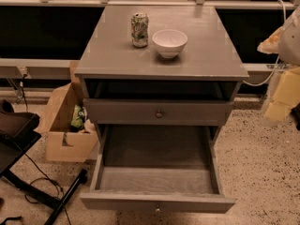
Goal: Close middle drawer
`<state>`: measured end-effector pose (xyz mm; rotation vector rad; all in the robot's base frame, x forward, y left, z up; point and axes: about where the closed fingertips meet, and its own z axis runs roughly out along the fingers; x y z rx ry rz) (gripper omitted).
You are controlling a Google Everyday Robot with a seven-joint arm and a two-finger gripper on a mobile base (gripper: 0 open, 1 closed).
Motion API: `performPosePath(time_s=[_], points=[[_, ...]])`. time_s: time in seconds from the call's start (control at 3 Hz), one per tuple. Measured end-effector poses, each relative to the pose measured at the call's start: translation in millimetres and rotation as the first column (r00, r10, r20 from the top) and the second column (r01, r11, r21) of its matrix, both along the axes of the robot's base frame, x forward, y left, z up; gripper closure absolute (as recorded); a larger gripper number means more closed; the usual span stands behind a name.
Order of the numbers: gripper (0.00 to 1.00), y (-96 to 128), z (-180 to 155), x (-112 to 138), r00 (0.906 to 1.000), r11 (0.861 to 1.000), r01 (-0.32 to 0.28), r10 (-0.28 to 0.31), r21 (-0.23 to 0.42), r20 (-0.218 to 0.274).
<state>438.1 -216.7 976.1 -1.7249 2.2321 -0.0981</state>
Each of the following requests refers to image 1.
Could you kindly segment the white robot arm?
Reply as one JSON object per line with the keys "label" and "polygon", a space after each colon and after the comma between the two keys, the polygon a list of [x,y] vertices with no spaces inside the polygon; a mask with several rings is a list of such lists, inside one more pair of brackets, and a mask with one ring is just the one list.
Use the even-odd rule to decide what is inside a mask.
{"label": "white robot arm", "polygon": [[280,75],[263,115],[269,121],[281,122],[300,103],[300,7],[257,50],[277,53],[281,61],[292,65]]}

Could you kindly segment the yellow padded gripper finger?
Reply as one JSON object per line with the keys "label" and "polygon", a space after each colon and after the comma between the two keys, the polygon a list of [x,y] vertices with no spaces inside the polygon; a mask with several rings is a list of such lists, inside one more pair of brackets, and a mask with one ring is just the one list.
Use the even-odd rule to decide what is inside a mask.
{"label": "yellow padded gripper finger", "polygon": [[282,122],[300,103],[300,67],[277,74],[270,82],[263,118],[270,122]]}

